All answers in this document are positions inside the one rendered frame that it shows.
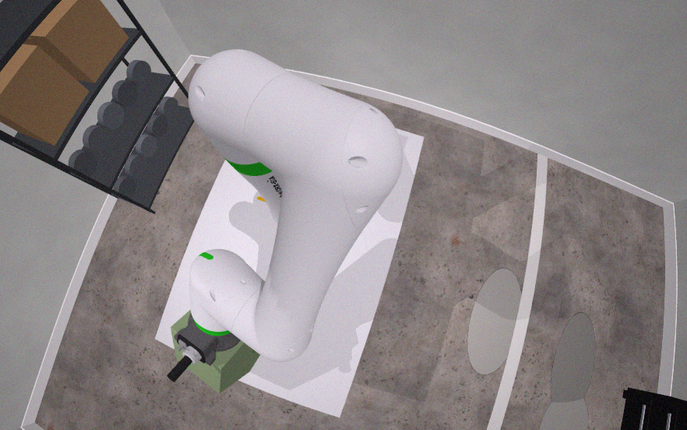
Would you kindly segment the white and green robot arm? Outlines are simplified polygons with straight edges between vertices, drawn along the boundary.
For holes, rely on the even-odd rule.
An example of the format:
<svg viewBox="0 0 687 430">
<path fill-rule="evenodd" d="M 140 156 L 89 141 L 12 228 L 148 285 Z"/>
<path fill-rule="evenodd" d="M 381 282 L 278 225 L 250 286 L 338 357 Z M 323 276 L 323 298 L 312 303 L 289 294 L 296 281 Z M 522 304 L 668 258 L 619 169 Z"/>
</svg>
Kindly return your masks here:
<svg viewBox="0 0 687 430">
<path fill-rule="evenodd" d="M 192 262 L 191 313 L 174 335 L 177 351 L 184 350 L 167 375 L 172 382 L 190 364 L 211 366 L 214 351 L 240 340 L 271 361 L 300 356 L 333 278 L 403 164 L 398 132 L 379 109 L 251 51 L 205 60 L 188 105 L 278 225 L 266 281 L 225 249 Z"/>
</svg>

